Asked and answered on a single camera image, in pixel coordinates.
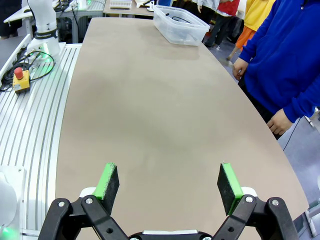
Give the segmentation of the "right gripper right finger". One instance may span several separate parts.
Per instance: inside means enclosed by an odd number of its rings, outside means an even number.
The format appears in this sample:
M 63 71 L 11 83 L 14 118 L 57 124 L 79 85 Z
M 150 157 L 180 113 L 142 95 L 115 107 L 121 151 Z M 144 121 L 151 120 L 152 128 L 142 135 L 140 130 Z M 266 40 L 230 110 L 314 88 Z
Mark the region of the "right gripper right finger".
M 227 218 L 212 240 L 238 240 L 245 227 L 255 228 L 261 240 L 299 240 L 285 201 L 245 194 L 230 163 L 220 165 L 217 187 Z

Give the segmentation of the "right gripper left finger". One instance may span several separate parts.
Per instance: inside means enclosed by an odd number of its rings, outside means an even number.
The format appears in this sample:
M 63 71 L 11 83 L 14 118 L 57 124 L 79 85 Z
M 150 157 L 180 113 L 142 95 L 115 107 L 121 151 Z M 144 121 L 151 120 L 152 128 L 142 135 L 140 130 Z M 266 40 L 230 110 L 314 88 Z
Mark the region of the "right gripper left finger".
M 119 186 L 117 165 L 107 163 L 92 194 L 51 203 L 38 240 L 76 240 L 83 228 L 92 228 L 100 240 L 129 240 L 111 217 Z

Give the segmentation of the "person's right forearm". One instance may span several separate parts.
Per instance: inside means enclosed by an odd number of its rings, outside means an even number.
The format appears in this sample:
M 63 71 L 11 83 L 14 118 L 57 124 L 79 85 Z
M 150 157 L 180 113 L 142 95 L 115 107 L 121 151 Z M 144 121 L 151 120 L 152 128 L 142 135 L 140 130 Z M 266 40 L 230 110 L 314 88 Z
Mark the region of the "person's right forearm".
M 270 12 L 268 17 L 264 20 L 262 25 L 258 28 L 257 32 L 254 34 L 253 38 L 249 40 L 246 46 L 243 48 L 242 53 L 239 58 L 249 63 L 251 58 L 253 58 L 257 53 L 258 42 L 268 36 L 278 38 L 281 36 L 281 31 L 276 26 L 277 21 L 275 20 L 275 13 L 273 11 Z

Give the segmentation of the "person's left forearm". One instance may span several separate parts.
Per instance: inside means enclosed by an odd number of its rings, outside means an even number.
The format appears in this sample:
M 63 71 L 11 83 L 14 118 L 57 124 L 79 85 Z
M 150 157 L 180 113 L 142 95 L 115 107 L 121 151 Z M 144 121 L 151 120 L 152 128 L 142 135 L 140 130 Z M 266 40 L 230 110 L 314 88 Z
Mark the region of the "person's left forearm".
M 283 110 L 286 117 L 294 123 L 303 116 L 311 117 L 317 106 L 320 106 L 320 76 L 306 90 L 293 97 Z

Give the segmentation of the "person's left hand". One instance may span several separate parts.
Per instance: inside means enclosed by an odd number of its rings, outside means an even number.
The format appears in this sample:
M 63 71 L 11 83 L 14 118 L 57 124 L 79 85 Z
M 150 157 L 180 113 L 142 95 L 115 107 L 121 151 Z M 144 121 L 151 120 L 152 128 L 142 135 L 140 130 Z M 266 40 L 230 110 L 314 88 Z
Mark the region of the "person's left hand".
M 283 135 L 292 125 L 283 109 L 277 111 L 267 122 L 267 126 L 274 135 Z

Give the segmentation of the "person's right hand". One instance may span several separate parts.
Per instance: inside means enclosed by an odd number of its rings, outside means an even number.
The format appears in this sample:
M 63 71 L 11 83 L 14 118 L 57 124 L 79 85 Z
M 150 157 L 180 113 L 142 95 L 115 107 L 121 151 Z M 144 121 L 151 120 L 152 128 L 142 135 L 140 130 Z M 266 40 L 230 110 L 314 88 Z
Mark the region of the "person's right hand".
M 235 63 L 232 67 L 232 74 L 233 76 L 239 81 L 242 76 L 244 75 L 249 63 L 245 60 L 241 59 L 240 57 L 237 58 Z

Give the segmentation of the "yellow emergency stop box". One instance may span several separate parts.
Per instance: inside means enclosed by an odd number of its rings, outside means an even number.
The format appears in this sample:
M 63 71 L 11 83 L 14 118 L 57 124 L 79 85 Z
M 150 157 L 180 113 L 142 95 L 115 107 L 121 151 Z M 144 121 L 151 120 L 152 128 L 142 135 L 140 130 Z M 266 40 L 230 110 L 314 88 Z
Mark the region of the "yellow emergency stop box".
M 30 71 L 23 70 L 22 67 L 14 69 L 12 88 L 16 94 L 30 90 Z

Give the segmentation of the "person in blue hoodie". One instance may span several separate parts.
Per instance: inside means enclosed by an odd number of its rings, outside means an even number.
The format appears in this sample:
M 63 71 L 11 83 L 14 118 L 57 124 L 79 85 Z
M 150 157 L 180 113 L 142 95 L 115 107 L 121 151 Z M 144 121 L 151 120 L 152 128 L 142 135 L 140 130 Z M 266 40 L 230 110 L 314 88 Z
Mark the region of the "person in blue hoodie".
M 281 36 L 258 42 L 238 80 L 266 124 L 320 77 L 320 0 L 275 0 L 270 12 Z

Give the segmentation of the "person in red top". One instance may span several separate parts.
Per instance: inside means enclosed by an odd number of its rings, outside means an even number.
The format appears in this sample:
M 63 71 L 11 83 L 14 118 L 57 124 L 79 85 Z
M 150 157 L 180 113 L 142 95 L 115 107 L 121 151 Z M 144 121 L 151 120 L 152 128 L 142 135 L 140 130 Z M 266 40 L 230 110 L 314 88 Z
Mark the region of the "person in red top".
M 241 0 L 219 0 L 216 8 L 215 25 L 204 42 L 207 48 L 218 47 L 225 37 L 230 21 L 236 16 Z

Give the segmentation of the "mannequin yellow hoodie orange shorts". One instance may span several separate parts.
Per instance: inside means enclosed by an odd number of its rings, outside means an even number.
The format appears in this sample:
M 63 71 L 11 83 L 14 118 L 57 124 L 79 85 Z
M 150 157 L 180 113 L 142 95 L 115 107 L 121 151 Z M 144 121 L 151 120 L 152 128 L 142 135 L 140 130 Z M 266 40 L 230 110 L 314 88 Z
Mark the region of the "mannequin yellow hoodie orange shorts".
M 251 40 L 255 35 L 258 28 L 264 22 L 269 15 L 275 0 L 247 0 L 245 16 L 244 16 L 244 28 L 240 34 L 234 49 L 226 58 L 230 61 L 238 50 L 243 50 L 243 47 L 247 45 L 248 40 Z

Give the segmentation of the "brown background table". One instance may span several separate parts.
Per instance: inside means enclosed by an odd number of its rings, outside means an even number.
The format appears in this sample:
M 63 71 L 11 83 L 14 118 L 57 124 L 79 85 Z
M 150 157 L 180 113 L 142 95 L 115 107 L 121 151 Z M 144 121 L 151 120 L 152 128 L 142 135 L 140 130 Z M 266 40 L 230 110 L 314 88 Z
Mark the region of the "brown background table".
M 110 8 L 110 2 L 111 0 L 105 0 L 104 9 L 102 11 L 103 15 L 118 15 L 119 17 L 127 16 L 129 18 L 133 16 L 154 16 L 154 13 L 152 11 L 148 11 L 146 7 L 137 8 L 135 0 L 132 0 L 131 9 L 113 9 Z

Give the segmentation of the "clear plastic storage container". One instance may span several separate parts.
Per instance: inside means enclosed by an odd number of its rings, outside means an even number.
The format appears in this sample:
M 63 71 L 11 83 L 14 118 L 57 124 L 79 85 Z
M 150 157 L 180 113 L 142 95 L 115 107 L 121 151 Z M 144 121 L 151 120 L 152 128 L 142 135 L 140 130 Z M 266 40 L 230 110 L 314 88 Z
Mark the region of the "clear plastic storage container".
M 183 8 L 155 5 L 153 23 L 171 44 L 199 46 L 210 26 Z

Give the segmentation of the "white tray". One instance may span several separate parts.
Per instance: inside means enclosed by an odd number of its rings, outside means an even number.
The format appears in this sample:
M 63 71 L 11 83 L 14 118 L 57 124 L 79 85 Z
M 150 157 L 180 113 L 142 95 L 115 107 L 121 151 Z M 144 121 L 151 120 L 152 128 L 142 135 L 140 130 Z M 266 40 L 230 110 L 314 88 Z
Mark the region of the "white tray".
M 132 0 L 110 0 L 109 8 L 112 10 L 130 10 L 132 8 Z

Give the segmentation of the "white side desk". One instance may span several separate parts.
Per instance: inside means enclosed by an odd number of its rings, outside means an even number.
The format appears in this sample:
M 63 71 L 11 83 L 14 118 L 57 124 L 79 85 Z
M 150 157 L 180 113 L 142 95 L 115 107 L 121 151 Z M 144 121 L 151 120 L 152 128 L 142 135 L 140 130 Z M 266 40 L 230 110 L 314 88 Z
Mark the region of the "white side desk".
M 16 11 L 14 14 L 10 15 L 3 22 L 10 24 L 11 22 L 14 22 L 17 20 L 22 20 L 22 22 L 25 24 L 25 27 L 26 27 L 26 33 L 30 35 L 31 39 L 33 39 L 34 34 L 33 34 L 32 25 L 35 23 L 35 20 L 31 12 L 31 9 L 28 5 L 22 7 L 21 9 Z

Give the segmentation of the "slotted aluminium base plate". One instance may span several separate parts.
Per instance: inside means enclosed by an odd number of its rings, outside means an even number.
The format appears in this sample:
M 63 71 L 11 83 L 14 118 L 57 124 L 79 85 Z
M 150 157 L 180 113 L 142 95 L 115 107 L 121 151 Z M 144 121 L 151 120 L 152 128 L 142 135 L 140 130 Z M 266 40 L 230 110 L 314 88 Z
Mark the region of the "slotted aluminium base plate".
M 19 239 L 35 238 L 56 197 L 58 149 L 81 44 L 35 63 L 30 90 L 0 93 L 0 173 L 16 191 Z

